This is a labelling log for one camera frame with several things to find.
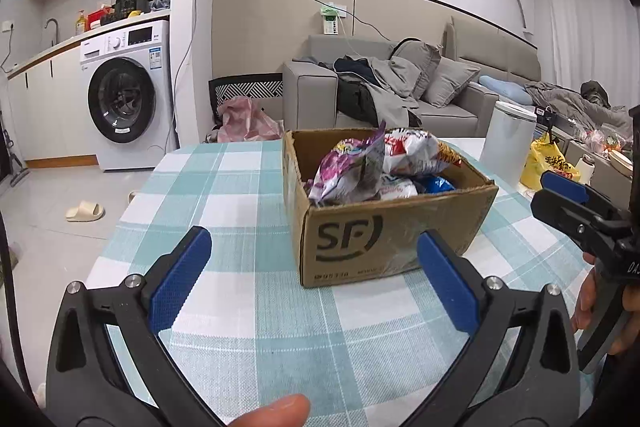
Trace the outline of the person's left hand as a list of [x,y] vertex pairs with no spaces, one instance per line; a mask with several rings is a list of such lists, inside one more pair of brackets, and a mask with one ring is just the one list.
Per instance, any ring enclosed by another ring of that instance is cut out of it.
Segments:
[[304,395],[287,395],[235,418],[229,427],[302,427],[310,410],[310,401]]

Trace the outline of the person's right hand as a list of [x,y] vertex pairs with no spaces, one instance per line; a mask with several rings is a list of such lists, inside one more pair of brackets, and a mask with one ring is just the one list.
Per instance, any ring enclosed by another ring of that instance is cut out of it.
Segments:
[[[592,319],[592,308],[597,299],[597,282],[594,270],[591,270],[580,286],[575,311],[570,323],[574,332],[586,329]],[[615,339],[608,353],[620,355],[636,341],[639,331],[640,293],[638,286],[627,285],[623,295],[624,309],[630,313],[629,321],[620,335]]]

